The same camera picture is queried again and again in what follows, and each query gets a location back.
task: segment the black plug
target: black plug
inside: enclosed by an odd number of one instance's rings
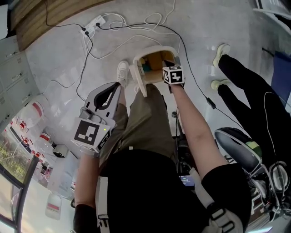
[[[215,103],[208,97],[206,97],[207,103],[212,107],[212,109],[216,109]]]

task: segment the brown wooden furniture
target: brown wooden furniture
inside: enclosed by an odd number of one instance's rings
[[[11,12],[11,29],[16,30],[20,51],[25,50],[51,27],[45,24],[48,6],[48,24],[57,25],[67,18],[111,0],[21,0]]]

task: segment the black t-shirt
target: black t-shirt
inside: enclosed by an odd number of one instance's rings
[[[149,151],[125,150],[111,155],[101,176],[108,177],[110,232],[202,232],[209,215],[197,196],[180,180],[169,158]],[[246,229],[251,194],[237,164],[211,170],[202,180],[215,203],[235,213]],[[77,233],[100,232],[96,210],[75,209]]]

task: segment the person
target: person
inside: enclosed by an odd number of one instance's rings
[[[155,85],[139,91],[127,115],[124,89],[129,67],[122,61],[117,81],[123,86],[114,116],[117,127],[100,158],[83,155],[75,187],[74,230],[100,232],[95,198],[98,177],[108,177],[110,232],[202,232],[210,211],[184,184],[176,171],[175,141],[171,136],[163,96]],[[215,203],[233,212],[244,231],[251,214],[251,194],[238,164],[221,155],[205,119],[181,85],[171,85],[188,144],[204,189]]]
[[[286,145],[291,141],[290,114],[272,87],[261,76],[230,57],[229,52],[230,46],[227,44],[217,49],[213,65],[220,68],[228,79],[214,80],[212,89],[218,91],[241,126],[260,145],[262,162],[267,168],[277,160],[290,166],[291,159],[286,154]],[[230,90],[230,82],[244,91],[250,108]]]

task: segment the concrete floor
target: concrete floor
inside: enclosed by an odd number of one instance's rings
[[[114,12],[123,15],[128,24],[143,22],[154,12],[165,16],[173,7],[173,0],[116,0],[83,11],[62,24],[79,23],[87,25],[100,14]],[[216,49],[221,43],[231,45],[230,56],[238,59],[247,68],[259,73],[267,82],[271,82],[272,58],[262,52],[265,47],[272,52],[291,52],[290,37],[275,22],[261,13],[252,11],[252,0],[177,0],[175,10],[169,15],[165,25],[176,30],[185,41],[190,64],[198,84],[219,109],[233,117],[217,92],[210,88],[214,79],[225,78],[223,73],[212,65]],[[105,17],[109,22],[119,20],[116,16]],[[149,21],[158,21],[152,16]],[[158,28],[158,32],[169,32]],[[177,49],[178,38],[175,35],[157,35],[144,30],[97,31],[92,54],[104,56],[119,44],[135,34],[141,34],[158,40],[162,45]],[[134,56],[143,48],[157,43],[143,37],[135,37],[114,54],[102,60],[88,58],[79,93],[83,98],[96,87],[116,80],[116,68],[121,60],[132,63]],[[29,65],[40,92],[43,92],[50,80],[57,80],[69,86],[78,79],[83,67],[86,51],[82,34],[78,26],[52,28],[27,50]],[[185,51],[181,47],[179,57],[186,75],[185,90],[191,100],[206,118],[212,130],[220,127],[237,127],[230,119],[217,110],[212,110],[198,90],[186,62]],[[71,88],[62,88],[51,83],[45,96],[51,105],[49,127],[55,142],[66,144],[76,155],[80,151],[70,142],[70,130],[74,118],[79,116],[83,101],[76,95],[77,84]],[[127,106],[135,97],[135,83],[131,79],[126,89]],[[168,105],[172,134],[175,133],[175,120],[171,113],[176,110],[174,97],[163,83],[157,84]],[[245,103],[247,100],[242,90],[231,86],[234,93]]]

